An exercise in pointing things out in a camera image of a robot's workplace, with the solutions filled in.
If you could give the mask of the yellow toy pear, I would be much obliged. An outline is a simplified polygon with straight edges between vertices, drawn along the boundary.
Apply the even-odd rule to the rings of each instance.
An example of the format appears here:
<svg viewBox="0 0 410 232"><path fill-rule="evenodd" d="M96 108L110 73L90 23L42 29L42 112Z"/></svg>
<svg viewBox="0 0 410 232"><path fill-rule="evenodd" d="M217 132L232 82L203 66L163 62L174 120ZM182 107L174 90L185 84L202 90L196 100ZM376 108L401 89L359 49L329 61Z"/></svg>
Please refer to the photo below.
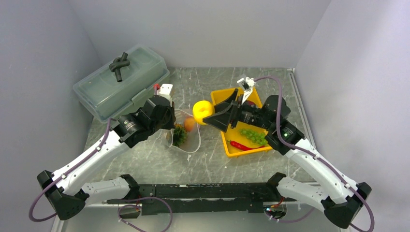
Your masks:
<svg viewBox="0 0 410 232"><path fill-rule="evenodd" d="M198 101L192 108L193 118L201 125L206 125L206 123L204 123L204 118L213 115L214 112L214 105L205 100Z"/></svg>

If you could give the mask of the clear zip top bag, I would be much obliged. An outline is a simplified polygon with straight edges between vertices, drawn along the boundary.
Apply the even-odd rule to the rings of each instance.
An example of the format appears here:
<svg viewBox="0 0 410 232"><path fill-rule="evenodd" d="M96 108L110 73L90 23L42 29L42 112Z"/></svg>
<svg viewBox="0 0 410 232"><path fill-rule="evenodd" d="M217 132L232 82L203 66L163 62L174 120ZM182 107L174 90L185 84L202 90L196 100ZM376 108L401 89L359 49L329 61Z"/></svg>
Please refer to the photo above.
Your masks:
<svg viewBox="0 0 410 232"><path fill-rule="evenodd" d="M175 128L162 132L163 143L181 152L197 152L201 145L200 125L193 115L180 109L175 109L175 117Z"/></svg>

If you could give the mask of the toy pineapple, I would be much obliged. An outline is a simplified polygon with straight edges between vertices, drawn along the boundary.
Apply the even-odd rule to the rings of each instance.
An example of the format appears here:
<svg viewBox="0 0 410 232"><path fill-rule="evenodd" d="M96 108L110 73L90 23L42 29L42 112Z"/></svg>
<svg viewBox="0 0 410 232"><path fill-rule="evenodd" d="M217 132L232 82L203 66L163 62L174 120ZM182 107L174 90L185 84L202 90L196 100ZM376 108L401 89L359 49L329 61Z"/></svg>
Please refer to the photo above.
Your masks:
<svg viewBox="0 0 410 232"><path fill-rule="evenodd" d="M187 136L188 136L188 133L185 131L183 125L176 124L174 131L173 131L172 145L176 147L180 147L182 144L185 143Z"/></svg>

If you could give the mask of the toy peach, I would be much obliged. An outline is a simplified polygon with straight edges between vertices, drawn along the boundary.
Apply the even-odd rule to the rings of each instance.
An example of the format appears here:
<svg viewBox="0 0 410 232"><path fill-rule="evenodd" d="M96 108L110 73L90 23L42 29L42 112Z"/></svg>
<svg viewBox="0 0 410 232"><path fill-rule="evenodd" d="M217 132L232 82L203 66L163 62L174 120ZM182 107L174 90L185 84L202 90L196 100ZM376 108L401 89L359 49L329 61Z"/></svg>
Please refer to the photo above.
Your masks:
<svg viewBox="0 0 410 232"><path fill-rule="evenodd" d="M194 117L190 116L184 119L183 127L186 132L191 132L196 127L196 121Z"/></svg>

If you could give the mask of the yellow plastic tray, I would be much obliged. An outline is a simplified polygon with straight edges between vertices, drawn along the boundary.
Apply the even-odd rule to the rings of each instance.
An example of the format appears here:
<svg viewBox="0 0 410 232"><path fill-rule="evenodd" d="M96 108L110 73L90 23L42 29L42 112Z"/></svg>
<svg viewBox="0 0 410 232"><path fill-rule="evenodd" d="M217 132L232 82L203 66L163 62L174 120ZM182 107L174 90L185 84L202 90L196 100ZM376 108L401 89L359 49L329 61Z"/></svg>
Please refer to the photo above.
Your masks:
<svg viewBox="0 0 410 232"><path fill-rule="evenodd" d="M213 91L211 91L210 96L211 96L211 100L213 103ZM256 88L254 88L252 94L248 97L247 100L254 102L258 107L262 107L263 105ZM241 151L237 148L232 147L231 145L229 145L227 141L236 141L248 147L259 147L259 145L254 144L250 142L247 138L241 136L239 133L240 129L252 129L257 132L264 132L265 134L267 134L267 131L262 128L258 128L258 127L248 125L245 123L241 123L241 122L238 122L237 126L234 129L229 128L227 132L221 132L224 149L228 157L233 158L233 157L238 157L242 155L248 155L251 153L265 152L265 151L272 150L272 147L270 147L269 145L265 145L264 148L259 148L259 149L249 150L249 151Z"/></svg>

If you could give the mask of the green toy grapes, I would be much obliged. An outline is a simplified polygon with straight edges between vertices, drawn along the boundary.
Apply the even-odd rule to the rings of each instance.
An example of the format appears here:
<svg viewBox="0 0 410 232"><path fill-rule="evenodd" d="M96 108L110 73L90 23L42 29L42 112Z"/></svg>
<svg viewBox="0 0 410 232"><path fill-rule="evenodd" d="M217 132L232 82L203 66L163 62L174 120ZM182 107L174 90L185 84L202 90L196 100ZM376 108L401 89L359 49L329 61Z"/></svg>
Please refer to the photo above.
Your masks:
<svg viewBox="0 0 410 232"><path fill-rule="evenodd" d="M241 136L247 138L250 142L257 144L259 146L267 145L267 140L265 139L264 132L257 132L252 129L240 129L239 133Z"/></svg>

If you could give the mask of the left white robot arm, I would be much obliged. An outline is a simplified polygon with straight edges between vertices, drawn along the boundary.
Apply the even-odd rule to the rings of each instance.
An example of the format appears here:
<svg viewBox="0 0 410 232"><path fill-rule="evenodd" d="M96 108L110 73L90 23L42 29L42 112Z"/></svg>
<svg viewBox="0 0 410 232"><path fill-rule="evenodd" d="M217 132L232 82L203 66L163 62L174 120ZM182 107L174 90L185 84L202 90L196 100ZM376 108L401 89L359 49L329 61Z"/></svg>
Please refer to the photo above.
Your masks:
<svg viewBox="0 0 410 232"><path fill-rule="evenodd" d="M90 204L105 200L132 203L140 196L138 183L129 174L109 181L91 183L100 167L145 141L160 129L175 127L175 106L169 94L150 97L136 112L108 123L105 134L87 151L53 172L37 176L55 215L68 220Z"/></svg>

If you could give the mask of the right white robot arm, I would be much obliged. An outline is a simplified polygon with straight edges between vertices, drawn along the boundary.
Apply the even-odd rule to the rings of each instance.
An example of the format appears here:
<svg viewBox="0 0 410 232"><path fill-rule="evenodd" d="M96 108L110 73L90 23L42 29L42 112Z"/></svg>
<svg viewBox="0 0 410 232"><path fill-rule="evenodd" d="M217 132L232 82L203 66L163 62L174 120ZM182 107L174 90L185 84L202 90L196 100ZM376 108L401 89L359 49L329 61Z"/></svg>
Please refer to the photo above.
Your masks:
<svg viewBox="0 0 410 232"><path fill-rule="evenodd" d="M290 109L280 95L271 95L258 107L244 100L234 89L218 104L199 101L193 115L198 123L227 132L238 123L264 129L267 144L281 155L297 163L318 183L317 187L293 180L282 173L267 182L266 194L273 201L281 197L298 200L324 213L334 225L346 229L362 207L371 187L358 183L330 164L305 135L287 120Z"/></svg>

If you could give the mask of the red toy chili pepper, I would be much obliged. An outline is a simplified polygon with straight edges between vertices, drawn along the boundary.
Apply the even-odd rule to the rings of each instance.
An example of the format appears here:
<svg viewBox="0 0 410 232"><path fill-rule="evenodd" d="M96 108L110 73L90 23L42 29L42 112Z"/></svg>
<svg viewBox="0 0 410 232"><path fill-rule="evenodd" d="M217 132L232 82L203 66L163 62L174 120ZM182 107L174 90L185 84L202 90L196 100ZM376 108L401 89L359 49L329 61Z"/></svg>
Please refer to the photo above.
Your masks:
<svg viewBox="0 0 410 232"><path fill-rule="evenodd" d="M236 142L236 141L227 141L228 143L229 143L229 145L231 145L232 147L234 147L234 148L237 148L237 149L239 149L239 150L241 150L241 151L249 151L249 150L254 150L254 149L259 149L259 148L264 148L265 146L263 145L263 146L259 146L259 147L248 147L248 146L245 146L245 145L243 145L243 144L240 144L240 143L238 143L238 142Z"/></svg>

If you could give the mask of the clear lidded storage box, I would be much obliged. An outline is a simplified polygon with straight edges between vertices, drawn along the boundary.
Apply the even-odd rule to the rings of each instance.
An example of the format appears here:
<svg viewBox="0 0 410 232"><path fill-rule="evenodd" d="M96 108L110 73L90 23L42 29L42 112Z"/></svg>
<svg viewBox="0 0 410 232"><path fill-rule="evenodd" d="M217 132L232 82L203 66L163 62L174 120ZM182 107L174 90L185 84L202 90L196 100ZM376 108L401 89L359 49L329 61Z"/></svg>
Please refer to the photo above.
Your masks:
<svg viewBox="0 0 410 232"><path fill-rule="evenodd" d="M79 101L101 123L136 111L153 95L155 84L168 81L165 60L152 49L138 44L125 52L131 64L120 69L122 82L109 70L113 59L73 85Z"/></svg>

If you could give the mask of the black knotted foam tube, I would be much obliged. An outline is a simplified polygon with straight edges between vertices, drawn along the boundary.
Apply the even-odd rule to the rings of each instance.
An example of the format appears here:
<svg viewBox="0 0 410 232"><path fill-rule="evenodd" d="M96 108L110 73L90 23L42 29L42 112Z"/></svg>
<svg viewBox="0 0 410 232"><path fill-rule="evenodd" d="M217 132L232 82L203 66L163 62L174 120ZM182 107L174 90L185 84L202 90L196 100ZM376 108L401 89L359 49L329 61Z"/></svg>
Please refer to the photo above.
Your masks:
<svg viewBox="0 0 410 232"><path fill-rule="evenodd" d="M121 57L115 58L109 65L109 70L115 74L117 82L122 82L121 68L130 66L131 62L128 60L128 53L123 52Z"/></svg>

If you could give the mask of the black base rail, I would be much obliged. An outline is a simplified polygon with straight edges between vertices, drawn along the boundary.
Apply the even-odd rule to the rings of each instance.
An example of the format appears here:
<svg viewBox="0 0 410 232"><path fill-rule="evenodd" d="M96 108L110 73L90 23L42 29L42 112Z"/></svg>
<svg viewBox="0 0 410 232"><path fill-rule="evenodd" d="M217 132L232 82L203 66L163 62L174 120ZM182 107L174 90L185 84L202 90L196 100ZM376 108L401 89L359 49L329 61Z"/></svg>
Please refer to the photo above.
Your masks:
<svg viewBox="0 0 410 232"><path fill-rule="evenodd" d="M263 213L264 209L286 202L292 198L282 198L266 183L223 183L223 184L144 184L139 194L123 200L107 200L108 204L138 203L142 215L162 213L202 213L247 211Z"/></svg>

